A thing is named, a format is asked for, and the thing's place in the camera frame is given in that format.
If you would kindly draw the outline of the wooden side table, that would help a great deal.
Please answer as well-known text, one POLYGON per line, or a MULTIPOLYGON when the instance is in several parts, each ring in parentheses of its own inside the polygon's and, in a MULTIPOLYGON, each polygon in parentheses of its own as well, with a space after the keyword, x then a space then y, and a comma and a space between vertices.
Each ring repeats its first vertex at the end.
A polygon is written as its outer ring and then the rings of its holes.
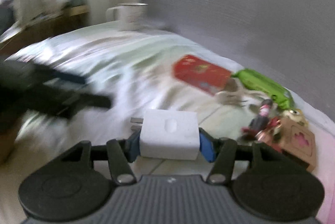
POLYGON ((1 35, 1 54, 10 56, 22 48, 47 38, 83 28, 87 25, 89 7, 80 5, 63 10, 56 17, 43 17, 27 26, 14 24, 1 35))

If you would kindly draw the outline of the brown cardboard box pink cutout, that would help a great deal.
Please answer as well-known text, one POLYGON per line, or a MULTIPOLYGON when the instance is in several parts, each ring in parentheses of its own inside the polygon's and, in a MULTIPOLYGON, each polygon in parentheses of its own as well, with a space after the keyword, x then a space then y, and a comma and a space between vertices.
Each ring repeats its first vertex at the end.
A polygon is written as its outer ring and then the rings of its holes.
POLYGON ((285 156, 302 165, 308 172, 315 169, 317 162, 315 137, 308 128, 290 118, 280 118, 275 142, 285 156))

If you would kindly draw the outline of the beige clothes peg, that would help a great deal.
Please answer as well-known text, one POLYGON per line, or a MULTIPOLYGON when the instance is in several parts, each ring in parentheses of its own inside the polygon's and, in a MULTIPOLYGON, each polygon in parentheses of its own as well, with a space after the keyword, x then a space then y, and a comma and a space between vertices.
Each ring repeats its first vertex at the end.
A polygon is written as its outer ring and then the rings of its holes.
POLYGON ((224 89, 214 95, 215 100, 222 105, 249 107, 260 105, 269 97, 261 91, 247 89, 238 78, 230 78, 224 89))

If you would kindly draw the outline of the green wet wipes pack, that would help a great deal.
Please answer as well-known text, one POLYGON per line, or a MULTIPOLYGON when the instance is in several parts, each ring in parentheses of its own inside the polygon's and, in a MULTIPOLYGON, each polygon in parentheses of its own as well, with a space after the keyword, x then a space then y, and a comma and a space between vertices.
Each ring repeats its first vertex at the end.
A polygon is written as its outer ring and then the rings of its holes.
POLYGON ((294 109, 295 102, 289 90, 274 80, 252 69, 243 69, 232 75, 249 90, 267 94, 281 110, 294 109))

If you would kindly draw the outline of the small toy figurine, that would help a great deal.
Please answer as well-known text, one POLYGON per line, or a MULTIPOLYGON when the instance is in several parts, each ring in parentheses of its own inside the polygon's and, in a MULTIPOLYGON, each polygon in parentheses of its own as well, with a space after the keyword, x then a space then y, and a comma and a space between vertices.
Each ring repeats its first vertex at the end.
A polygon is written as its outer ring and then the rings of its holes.
POLYGON ((281 138, 281 118, 270 117, 270 111, 274 103, 271 99, 265 99, 261 102, 258 113, 250 124, 242 128, 241 140, 243 142, 256 141, 261 138, 262 133, 269 137, 269 142, 278 142, 281 138))

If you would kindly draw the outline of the yellow plush keychain toy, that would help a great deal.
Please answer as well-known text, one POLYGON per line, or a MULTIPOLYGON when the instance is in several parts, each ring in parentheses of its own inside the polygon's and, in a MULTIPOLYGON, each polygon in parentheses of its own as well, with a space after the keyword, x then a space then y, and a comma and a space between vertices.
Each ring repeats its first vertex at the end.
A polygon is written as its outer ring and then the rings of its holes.
POLYGON ((300 109, 287 109, 282 112, 282 117, 289 118, 297 124, 308 127, 308 121, 305 119, 304 113, 300 109))

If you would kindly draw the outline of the white power adapter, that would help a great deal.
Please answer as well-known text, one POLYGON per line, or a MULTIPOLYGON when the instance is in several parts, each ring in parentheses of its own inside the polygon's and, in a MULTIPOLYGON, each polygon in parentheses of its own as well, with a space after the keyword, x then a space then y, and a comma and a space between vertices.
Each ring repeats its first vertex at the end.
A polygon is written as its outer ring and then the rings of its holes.
POLYGON ((200 152, 195 112, 149 109, 131 123, 132 130, 141 131, 141 157, 194 161, 200 152))

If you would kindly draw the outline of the grey sofa backrest cushion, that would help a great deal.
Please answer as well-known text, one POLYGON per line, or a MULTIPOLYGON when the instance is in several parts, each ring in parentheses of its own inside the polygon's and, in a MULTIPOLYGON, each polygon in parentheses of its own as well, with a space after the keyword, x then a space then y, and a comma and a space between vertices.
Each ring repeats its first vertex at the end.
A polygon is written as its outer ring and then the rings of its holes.
POLYGON ((334 0, 143 0, 148 16, 334 118, 334 0))

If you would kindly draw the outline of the light bed sheet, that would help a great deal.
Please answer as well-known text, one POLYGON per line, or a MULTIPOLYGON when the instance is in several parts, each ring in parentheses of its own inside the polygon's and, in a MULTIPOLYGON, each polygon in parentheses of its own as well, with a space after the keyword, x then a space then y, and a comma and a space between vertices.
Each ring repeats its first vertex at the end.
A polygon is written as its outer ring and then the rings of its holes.
POLYGON ((103 145, 127 138, 130 120, 147 109, 196 112, 201 128, 214 137, 237 139, 255 113, 221 105, 209 94, 172 76, 175 61, 186 54, 231 71, 241 65, 179 35, 163 31, 119 32, 114 23, 75 30, 22 48, 16 60, 46 63, 85 75, 90 88, 113 96, 108 111, 86 109, 71 121, 28 112, 7 162, 1 165, 1 223, 25 219, 19 200, 21 182, 35 170, 82 140, 103 145))

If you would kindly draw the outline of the red box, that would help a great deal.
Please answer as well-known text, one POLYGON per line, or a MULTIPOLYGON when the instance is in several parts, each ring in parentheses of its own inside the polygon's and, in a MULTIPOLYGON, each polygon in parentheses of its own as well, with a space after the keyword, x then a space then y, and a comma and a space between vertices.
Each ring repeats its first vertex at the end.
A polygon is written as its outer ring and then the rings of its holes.
POLYGON ((228 69, 190 54, 173 64, 175 78, 212 96, 224 89, 231 74, 228 69))

